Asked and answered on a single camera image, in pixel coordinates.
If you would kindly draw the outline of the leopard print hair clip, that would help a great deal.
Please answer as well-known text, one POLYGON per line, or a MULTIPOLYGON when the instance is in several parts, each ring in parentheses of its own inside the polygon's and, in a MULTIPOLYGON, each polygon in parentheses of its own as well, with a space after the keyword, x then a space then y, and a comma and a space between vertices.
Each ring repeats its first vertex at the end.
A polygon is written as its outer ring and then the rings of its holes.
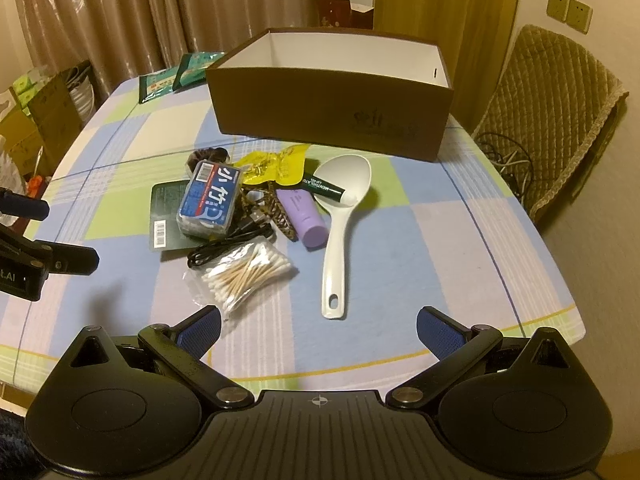
POLYGON ((273 182, 258 185, 244 184, 241 190, 243 210, 257 220, 268 220, 292 242, 296 242, 297 233, 284 206, 277 196, 277 188, 273 182))

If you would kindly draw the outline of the cotton swab bag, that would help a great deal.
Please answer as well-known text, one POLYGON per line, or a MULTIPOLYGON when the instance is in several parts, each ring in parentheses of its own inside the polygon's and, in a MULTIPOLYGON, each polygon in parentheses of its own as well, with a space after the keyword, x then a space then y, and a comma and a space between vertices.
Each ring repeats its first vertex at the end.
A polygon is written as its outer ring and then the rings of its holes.
POLYGON ((270 240, 258 236, 187 270, 183 279, 196 304, 216 307, 227 321, 259 289, 296 273, 286 255, 270 240))

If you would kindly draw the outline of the cardboard boxes on floor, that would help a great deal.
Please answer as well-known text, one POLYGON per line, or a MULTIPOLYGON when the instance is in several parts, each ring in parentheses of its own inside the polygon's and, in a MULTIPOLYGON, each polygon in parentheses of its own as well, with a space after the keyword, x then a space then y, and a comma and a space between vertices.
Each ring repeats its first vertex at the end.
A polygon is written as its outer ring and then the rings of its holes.
POLYGON ((96 112, 90 62, 55 76, 36 67, 1 95, 1 151, 25 179, 51 177, 96 112))

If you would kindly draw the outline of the purple tube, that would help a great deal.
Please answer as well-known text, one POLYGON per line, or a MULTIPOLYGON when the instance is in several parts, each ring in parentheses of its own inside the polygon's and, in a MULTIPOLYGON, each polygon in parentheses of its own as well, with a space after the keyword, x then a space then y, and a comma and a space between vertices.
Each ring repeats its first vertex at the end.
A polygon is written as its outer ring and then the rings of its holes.
POLYGON ((300 188, 277 188, 277 196, 303 245, 307 249, 324 246, 329 238, 329 230, 311 194, 300 188))

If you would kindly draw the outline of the white plastic spoon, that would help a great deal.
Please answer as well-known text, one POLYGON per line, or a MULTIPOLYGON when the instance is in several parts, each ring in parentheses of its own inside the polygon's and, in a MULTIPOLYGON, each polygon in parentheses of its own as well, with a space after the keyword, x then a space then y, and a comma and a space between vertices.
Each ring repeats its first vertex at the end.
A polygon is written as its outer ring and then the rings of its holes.
POLYGON ((318 204, 330 215, 331 226, 324 252, 321 283, 321 314, 329 320, 337 320, 345 314, 345 236, 349 218, 356 207, 369 192, 371 184, 371 165, 363 156, 347 154, 333 157, 322 162, 314 176, 329 182, 344 193, 342 196, 353 198, 352 205, 340 200, 317 196, 318 204))

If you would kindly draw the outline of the dark green card package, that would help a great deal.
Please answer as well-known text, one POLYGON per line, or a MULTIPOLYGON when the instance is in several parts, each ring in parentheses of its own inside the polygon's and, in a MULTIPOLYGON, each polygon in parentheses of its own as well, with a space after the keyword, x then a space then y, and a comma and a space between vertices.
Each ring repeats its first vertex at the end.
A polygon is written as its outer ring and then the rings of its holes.
POLYGON ((150 200, 150 248, 153 252, 192 249, 199 238, 184 235, 177 222, 177 212, 188 180, 157 183, 150 200))

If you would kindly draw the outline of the yellow snack packet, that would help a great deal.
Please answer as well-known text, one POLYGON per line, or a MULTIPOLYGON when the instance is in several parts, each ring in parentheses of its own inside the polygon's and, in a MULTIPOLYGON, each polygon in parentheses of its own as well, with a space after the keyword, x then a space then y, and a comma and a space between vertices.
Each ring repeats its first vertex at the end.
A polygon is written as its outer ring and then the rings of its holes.
POLYGON ((254 151, 242 157, 233 166, 242 170, 242 183, 261 185, 298 185, 303 180, 309 144, 292 144, 280 152, 254 151))

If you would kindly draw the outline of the beige curtain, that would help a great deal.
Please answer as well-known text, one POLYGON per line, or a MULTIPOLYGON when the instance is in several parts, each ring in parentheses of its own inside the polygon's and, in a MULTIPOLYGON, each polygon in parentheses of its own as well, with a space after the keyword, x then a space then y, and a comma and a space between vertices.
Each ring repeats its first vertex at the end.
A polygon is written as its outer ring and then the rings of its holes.
POLYGON ((263 30, 318 22, 316 0, 15 0, 37 65, 88 61, 100 96, 177 65, 186 52, 230 51, 263 30))

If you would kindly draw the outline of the dark green small tube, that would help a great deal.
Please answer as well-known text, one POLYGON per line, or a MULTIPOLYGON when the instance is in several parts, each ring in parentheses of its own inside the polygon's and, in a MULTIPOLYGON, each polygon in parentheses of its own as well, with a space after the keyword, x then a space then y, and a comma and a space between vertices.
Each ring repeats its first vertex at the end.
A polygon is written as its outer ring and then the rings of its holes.
POLYGON ((299 185, 308 192, 328 198, 337 203, 341 203, 345 193, 344 188, 340 188, 331 182, 318 178, 314 174, 308 174, 308 172, 303 174, 303 179, 300 180, 299 185))

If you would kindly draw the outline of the blue tissue pack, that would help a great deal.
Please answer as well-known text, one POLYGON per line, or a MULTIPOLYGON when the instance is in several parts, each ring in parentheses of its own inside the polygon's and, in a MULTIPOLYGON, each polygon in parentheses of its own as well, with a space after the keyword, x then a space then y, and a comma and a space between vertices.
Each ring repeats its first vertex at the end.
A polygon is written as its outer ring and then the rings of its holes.
POLYGON ((195 166, 177 212, 184 235, 213 240, 231 226, 242 170, 223 162, 201 160, 195 166))

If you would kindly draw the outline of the dark brown scrunchie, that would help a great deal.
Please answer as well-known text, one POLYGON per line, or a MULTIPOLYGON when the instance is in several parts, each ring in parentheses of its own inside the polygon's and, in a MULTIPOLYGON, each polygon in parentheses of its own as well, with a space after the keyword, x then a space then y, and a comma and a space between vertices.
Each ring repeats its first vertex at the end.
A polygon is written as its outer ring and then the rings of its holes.
POLYGON ((194 173, 196 166, 202 160, 226 164, 230 160, 230 156, 225 148, 200 148, 192 152, 186 161, 186 168, 188 168, 189 174, 194 173))

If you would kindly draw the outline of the wall socket pair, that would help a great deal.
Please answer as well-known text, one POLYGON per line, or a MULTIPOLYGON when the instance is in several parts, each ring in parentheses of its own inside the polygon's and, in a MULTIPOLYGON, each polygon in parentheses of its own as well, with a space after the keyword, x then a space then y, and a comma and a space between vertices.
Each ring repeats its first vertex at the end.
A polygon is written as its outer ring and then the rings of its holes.
POLYGON ((546 13, 549 18, 586 34, 590 29, 593 8, 579 0, 548 0, 546 13))

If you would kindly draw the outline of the red gift box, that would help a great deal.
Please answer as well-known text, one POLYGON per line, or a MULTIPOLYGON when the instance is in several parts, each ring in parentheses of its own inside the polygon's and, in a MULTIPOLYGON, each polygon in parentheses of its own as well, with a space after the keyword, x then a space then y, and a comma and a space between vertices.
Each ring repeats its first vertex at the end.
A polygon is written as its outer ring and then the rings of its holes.
POLYGON ((319 23, 323 27, 373 28, 374 7, 350 0, 317 0, 319 23))

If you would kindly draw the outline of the quilted chair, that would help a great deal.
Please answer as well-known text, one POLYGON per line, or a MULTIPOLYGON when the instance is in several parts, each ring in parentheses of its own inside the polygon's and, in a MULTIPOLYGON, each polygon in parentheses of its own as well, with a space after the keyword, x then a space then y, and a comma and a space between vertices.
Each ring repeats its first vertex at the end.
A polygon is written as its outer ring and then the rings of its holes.
POLYGON ((472 138, 538 223, 567 188, 582 190, 628 94, 577 41, 528 24, 472 138))

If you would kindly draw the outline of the green snack bag rear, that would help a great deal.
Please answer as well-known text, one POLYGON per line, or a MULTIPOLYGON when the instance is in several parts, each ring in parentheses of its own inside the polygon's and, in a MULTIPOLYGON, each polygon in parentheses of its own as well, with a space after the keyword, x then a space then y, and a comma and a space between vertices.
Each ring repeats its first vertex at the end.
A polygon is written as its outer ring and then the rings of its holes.
POLYGON ((139 77, 138 103, 144 104, 172 92, 178 67, 165 68, 139 77))

